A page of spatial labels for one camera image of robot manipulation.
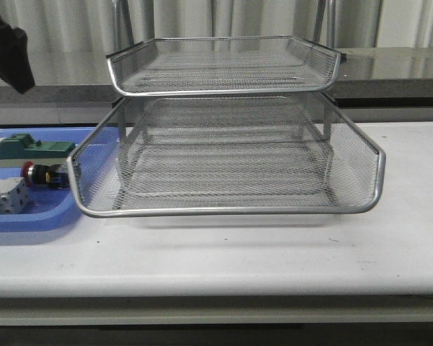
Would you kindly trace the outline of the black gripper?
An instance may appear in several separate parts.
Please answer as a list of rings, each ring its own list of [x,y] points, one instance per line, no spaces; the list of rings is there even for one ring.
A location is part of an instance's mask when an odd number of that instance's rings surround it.
[[[27,34],[0,15],[0,79],[20,94],[35,86],[27,54]]]

